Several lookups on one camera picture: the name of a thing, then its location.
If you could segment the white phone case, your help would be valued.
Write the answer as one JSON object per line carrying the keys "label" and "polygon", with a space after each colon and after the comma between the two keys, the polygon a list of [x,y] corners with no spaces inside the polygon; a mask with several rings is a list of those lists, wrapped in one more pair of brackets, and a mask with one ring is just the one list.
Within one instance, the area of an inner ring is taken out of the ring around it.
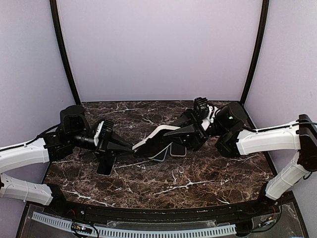
{"label": "white phone case", "polygon": [[160,131],[162,130],[177,130],[180,129],[179,126],[172,126],[172,125],[159,125],[150,135],[148,135],[145,139],[143,139],[142,141],[138,142],[137,144],[132,146],[132,149],[134,151],[137,151],[137,149],[139,147],[141,147],[142,145],[144,145],[147,140],[152,139],[155,135],[157,135]]}

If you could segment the black smartphone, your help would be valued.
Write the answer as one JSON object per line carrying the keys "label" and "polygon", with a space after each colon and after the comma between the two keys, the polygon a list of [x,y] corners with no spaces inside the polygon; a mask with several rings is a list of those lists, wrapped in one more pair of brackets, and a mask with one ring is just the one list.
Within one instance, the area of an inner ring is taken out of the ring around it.
{"label": "black smartphone", "polygon": [[170,130],[160,130],[154,135],[149,135],[142,141],[135,144],[132,147],[132,150],[134,151],[134,156],[153,158],[162,151],[166,150],[172,144],[172,141],[170,139],[164,138],[164,134],[166,134],[167,132],[170,132]]}

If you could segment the phone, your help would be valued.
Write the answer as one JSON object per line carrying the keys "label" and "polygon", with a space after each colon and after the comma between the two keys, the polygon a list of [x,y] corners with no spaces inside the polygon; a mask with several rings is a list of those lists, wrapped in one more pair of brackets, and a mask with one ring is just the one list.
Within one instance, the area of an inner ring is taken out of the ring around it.
{"label": "phone", "polygon": [[172,143],[170,146],[170,156],[172,157],[185,157],[187,154],[186,147]]}
{"label": "phone", "polygon": [[115,157],[97,157],[99,165],[97,167],[97,174],[109,176],[113,169]]}
{"label": "phone", "polygon": [[159,154],[151,158],[151,160],[154,160],[156,162],[164,162],[166,158],[170,156],[170,148],[166,148],[165,150],[162,150]]}

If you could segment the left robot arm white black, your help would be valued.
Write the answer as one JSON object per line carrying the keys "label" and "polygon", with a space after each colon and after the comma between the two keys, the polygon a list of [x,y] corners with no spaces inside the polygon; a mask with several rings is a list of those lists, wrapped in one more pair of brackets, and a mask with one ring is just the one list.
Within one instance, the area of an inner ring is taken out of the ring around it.
{"label": "left robot arm white black", "polygon": [[109,175],[115,159],[132,153],[132,145],[113,130],[113,123],[101,119],[93,126],[82,106],[73,105],[60,112],[60,123],[36,138],[0,150],[0,196],[50,206],[59,216],[66,216],[70,206],[55,184],[38,184],[8,176],[7,171],[23,166],[51,163],[73,153],[74,148],[93,152],[99,162],[97,173]]}

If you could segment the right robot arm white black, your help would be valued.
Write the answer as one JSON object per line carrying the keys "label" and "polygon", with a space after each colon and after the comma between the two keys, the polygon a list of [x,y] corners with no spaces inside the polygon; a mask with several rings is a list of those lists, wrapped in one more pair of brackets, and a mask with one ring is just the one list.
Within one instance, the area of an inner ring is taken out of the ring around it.
{"label": "right robot arm white black", "polygon": [[291,161],[262,187],[258,200],[253,203],[253,211],[263,215],[286,190],[317,170],[317,124],[306,114],[287,124],[263,129],[246,128],[246,120],[247,115],[237,102],[212,108],[210,115],[206,104],[195,103],[194,109],[185,111],[178,120],[180,128],[165,133],[163,138],[197,151],[207,138],[217,136],[215,146],[227,158],[295,150]]}

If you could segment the phone in pink case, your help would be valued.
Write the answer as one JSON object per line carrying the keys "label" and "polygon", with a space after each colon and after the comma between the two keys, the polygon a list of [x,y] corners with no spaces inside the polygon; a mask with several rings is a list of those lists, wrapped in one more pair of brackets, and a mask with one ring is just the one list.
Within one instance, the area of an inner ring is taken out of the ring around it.
{"label": "phone in pink case", "polygon": [[187,154],[186,147],[172,143],[170,146],[170,156],[172,157],[185,157]]}

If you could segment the phone in dark case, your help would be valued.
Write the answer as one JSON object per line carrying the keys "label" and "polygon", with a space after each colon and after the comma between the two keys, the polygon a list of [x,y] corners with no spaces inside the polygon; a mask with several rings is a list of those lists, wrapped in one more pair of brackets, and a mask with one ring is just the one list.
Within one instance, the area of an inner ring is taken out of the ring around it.
{"label": "phone in dark case", "polygon": [[109,176],[113,169],[115,157],[97,157],[99,165],[97,167],[97,174]]}

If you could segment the small green circuit board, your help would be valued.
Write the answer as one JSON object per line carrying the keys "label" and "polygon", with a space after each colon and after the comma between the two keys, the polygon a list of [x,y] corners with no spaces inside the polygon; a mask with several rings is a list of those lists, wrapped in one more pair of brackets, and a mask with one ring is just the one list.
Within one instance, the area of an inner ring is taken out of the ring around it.
{"label": "small green circuit board", "polygon": [[78,235],[90,235],[92,233],[92,229],[87,227],[86,225],[82,225],[79,223],[72,223],[71,230]]}

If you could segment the black front rail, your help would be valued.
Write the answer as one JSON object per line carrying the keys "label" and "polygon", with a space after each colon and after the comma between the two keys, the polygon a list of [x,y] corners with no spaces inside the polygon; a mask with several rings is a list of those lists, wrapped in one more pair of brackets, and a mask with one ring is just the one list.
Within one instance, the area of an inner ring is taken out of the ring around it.
{"label": "black front rail", "polygon": [[191,209],[128,209],[87,205],[69,201],[55,202],[45,206],[44,210],[77,221],[105,224],[120,222],[195,222],[216,220],[218,222],[244,222],[258,215],[279,212],[277,201],[242,202]]}

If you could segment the right black frame post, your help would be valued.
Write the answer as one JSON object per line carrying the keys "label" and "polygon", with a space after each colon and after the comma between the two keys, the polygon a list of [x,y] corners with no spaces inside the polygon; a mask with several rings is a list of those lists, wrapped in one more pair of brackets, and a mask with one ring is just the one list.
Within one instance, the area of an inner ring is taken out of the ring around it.
{"label": "right black frame post", "polygon": [[264,32],[265,32],[265,27],[266,27],[266,22],[267,22],[267,16],[268,16],[268,9],[269,9],[269,0],[263,0],[262,1],[262,7],[261,7],[261,14],[260,14],[260,19],[259,19],[259,26],[257,30],[257,35],[256,35],[256,41],[255,41],[255,46],[250,62],[250,67],[248,70],[248,74],[246,77],[246,82],[242,91],[242,95],[240,98],[240,104],[242,106],[245,106],[253,78],[255,75],[256,67],[258,64],[261,48],[262,48],[262,42],[264,38]]}

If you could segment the black frame post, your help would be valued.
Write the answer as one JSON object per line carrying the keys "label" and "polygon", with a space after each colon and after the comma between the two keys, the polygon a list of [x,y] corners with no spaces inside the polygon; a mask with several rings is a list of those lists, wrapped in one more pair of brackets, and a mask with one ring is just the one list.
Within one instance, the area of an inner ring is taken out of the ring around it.
{"label": "black frame post", "polygon": [[63,33],[62,33],[62,27],[61,27],[61,22],[60,22],[60,17],[59,17],[59,12],[58,12],[58,6],[57,6],[57,1],[56,0],[50,0],[50,9],[51,9],[51,15],[52,15],[52,20],[53,20],[53,27],[55,31],[55,36],[57,40],[57,45],[60,53],[60,57],[62,60],[63,68],[65,71],[66,79],[73,97],[73,100],[76,105],[81,104],[81,100],[79,97],[78,90],[75,85],[75,80],[72,74],[72,70],[70,67],[68,55],[66,52],[66,46],[63,38]]}
{"label": "black frame post", "polygon": [[268,9],[269,9],[269,0],[263,0],[262,1],[262,7],[261,7],[261,14],[260,14],[260,19],[259,19],[259,26],[257,30],[257,35],[256,35],[256,41],[255,41],[255,46],[250,62],[250,67],[248,70],[248,74],[246,77],[246,82],[242,91],[242,95],[240,98],[240,104],[242,106],[245,106],[253,78],[255,75],[256,67],[258,64],[261,48],[262,48],[262,42],[264,38],[264,32],[265,32],[265,27],[266,27],[266,22],[267,22],[267,16],[268,16]]}

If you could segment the left black frame post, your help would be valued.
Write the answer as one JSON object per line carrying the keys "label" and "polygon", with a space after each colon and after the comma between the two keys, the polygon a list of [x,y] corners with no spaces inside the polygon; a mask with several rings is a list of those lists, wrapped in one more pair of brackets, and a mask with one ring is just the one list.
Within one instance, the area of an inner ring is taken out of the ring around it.
{"label": "left black frame post", "polygon": [[70,67],[68,55],[66,52],[66,46],[63,38],[63,33],[62,33],[62,27],[61,27],[61,22],[60,22],[60,17],[59,17],[59,12],[58,12],[58,6],[57,6],[57,1],[56,0],[50,0],[50,9],[51,9],[51,15],[52,15],[52,20],[53,20],[53,27],[55,31],[55,36],[57,40],[57,45],[60,53],[60,57],[62,60],[63,68],[65,71],[66,79],[73,97],[73,100],[76,105],[81,104],[81,100],[79,97],[78,90],[75,85],[75,80],[72,74],[72,70]]}

